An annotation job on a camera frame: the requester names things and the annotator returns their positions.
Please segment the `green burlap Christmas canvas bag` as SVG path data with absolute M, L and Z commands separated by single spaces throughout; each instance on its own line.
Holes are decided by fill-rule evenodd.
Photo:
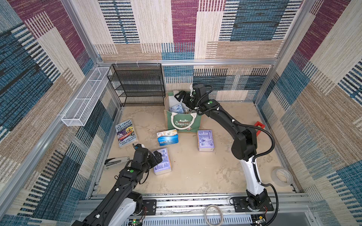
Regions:
M 174 95 L 177 93 L 178 91 L 167 92 L 164 99 L 166 128 L 168 130 L 176 129 L 179 132 L 196 133 L 201 128 L 201 116 L 197 115 L 196 112 L 179 114 L 170 111 L 170 107 L 178 104 L 182 104 L 182 110 L 187 108 L 184 103 L 176 100 Z

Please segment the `light blue tissue pack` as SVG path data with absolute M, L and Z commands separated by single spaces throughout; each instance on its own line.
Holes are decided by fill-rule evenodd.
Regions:
M 169 108 L 169 111 L 176 114 L 185 114 L 185 110 L 182 106 L 182 103 L 178 103 Z

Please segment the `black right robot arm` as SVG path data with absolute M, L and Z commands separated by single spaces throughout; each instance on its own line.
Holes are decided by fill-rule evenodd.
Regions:
M 264 207 L 265 202 L 268 202 L 266 187 L 272 185 L 261 181 L 256 159 L 273 151 L 275 140 L 266 130 L 237 121 L 218 101 L 209 98 L 211 91 L 207 90 L 208 87 L 212 86 L 195 83 L 191 85 L 190 92 L 180 91 L 174 97 L 177 101 L 184 103 L 188 109 L 196 111 L 198 115 L 206 115 L 215 120 L 231 135 L 232 154 L 241 163 L 247 182 L 247 207 L 251 211 L 258 211 Z M 267 134 L 271 140 L 271 147 L 260 154 L 256 151 L 257 130 Z

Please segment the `red tape dispenser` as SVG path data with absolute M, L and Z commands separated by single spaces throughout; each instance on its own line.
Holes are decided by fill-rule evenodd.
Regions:
M 265 125 L 263 123 L 261 123 L 260 121 L 257 121 L 254 126 L 260 128 L 260 129 L 265 129 Z

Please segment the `masking tape roll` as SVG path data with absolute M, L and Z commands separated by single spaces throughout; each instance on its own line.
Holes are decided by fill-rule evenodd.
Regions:
M 277 167 L 271 172 L 272 181 L 281 187 L 290 186 L 293 184 L 294 179 L 292 174 L 283 167 Z

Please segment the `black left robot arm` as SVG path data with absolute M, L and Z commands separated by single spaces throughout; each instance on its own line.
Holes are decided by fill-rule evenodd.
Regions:
M 144 212 L 142 194 L 135 192 L 145 173 L 160 164 L 162 154 L 149 151 L 142 144 L 133 146 L 132 160 L 119 172 L 110 192 L 83 221 L 76 220 L 74 226 L 117 226 L 123 224 L 133 214 Z

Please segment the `purple tissue pack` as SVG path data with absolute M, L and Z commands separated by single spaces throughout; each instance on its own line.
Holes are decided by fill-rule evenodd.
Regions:
M 211 130 L 198 130 L 198 147 L 201 152 L 212 152 L 215 148 Z
M 172 171 L 171 160 L 167 148 L 157 150 L 162 155 L 162 162 L 154 167 L 155 175 L 162 175 Z

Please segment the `colourful paperback book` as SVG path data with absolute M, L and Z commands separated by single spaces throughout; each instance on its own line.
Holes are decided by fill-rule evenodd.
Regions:
M 118 146 L 121 148 L 133 144 L 138 141 L 138 136 L 136 134 L 133 121 L 128 119 L 120 124 L 115 126 Z

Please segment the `black stapler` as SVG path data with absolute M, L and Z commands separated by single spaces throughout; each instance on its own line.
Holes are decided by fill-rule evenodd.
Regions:
M 110 170 L 113 167 L 118 167 L 122 164 L 127 163 L 130 160 L 129 157 L 118 157 L 118 158 L 109 158 L 104 162 L 104 170 Z

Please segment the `blue wave tissue pack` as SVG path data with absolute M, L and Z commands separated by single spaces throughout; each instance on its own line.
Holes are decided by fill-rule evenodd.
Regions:
M 179 142 L 179 136 L 176 129 L 158 132 L 157 141 L 160 146 L 167 146 Z

